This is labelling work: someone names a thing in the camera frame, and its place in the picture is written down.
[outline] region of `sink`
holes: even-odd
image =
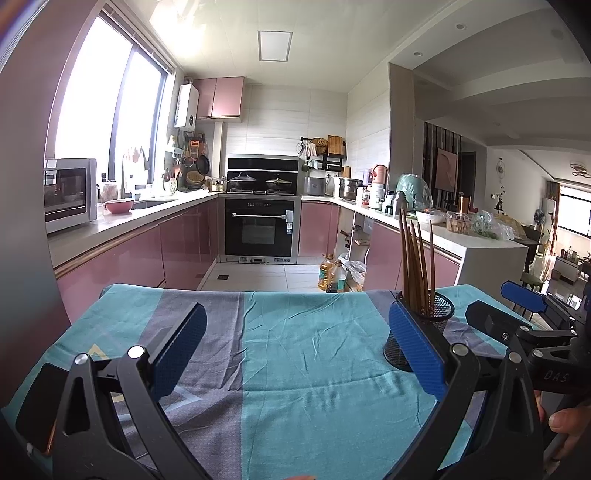
[[[157,199],[148,199],[148,200],[139,200],[135,202],[132,210],[143,210],[145,208],[156,207],[158,205],[162,205],[163,203],[173,202],[175,199],[170,200],[157,200]]]

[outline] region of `blue gripper pad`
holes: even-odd
[[[185,367],[195,353],[195,349],[207,328],[207,313],[202,305],[197,305],[189,314],[166,350],[154,364],[152,371],[152,398],[158,401],[170,395],[181,378]]]
[[[512,301],[530,312],[544,313],[548,307],[541,294],[512,281],[503,283],[501,286],[501,295],[503,295],[504,299]]]
[[[447,392],[443,359],[402,303],[395,301],[390,306],[388,320],[392,335],[402,348],[423,390],[441,401]]]

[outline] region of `blue tablecloth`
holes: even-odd
[[[482,355],[502,355],[503,345],[466,324],[466,307],[483,300],[513,312],[471,286],[439,291],[456,308],[446,338]],[[393,299],[390,291],[227,293],[114,285],[44,354],[3,414],[14,426],[44,363],[69,368],[82,351],[95,358],[120,356],[198,301],[207,311],[206,334],[161,405],[212,477],[381,479],[436,402],[414,374],[384,360],[384,320]],[[115,402],[134,453],[150,463],[125,402]],[[481,402],[475,395],[446,463],[462,454]]]

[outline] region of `bowl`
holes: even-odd
[[[110,200],[105,202],[107,210],[114,214],[128,213],[133,205],[133,199]]]
[[[420,210],[415,211],[415,215],[417,216],[417,220],[419,223],[425,223],[426,225],[429,224],[429,221],[433,225],[437,225],[438,223],[445,223],[445,213],[439,212],[438,210],[432,210],[430,212],[422,212]]]

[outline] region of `kitchen countertop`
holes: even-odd
[[[378,222],[384,223],[385,225],[388,225],[394,228],[395,230],[399,230],[398,217],[394,218],[384,215],[382,212],[378,210],[356,205],[355,202],[350,202],[342,199],[335,199],[334,197],[329,196],[320,197],[302,195],[301,199],[306,202],[334,203],[349,210],[353,210],[354,212],[358,212],[361,215],[365,215],[374,220],[377,220]],[[429,238],[430,234],[428,231],[428,227],[423,224],[420,225],[423,239]],[[527,248],[516,242],[505,242],[502,240],[494,240],[492,238],[484,238],[481,236],[461,235],[459,233],[449,232],[445,226],[441,225],[433,225],[433,243],[436,247],[450,252],[459,258],[464,258],[464,256],[466,255],[466,251],[468,249]]]
[[[87,225],[72,227],[47,235],[53,267],[66,263],[88,250],[104,244],[120,235],[159,220],[165,216],[190,208],[200,203],[217,198],[218,193],[207,190],[193,192],[175,192],[172,196],[156,197],[158,200],[173,199],[171,202],[131,210],[129,213],[113,215],[101,209],[98,218]]]

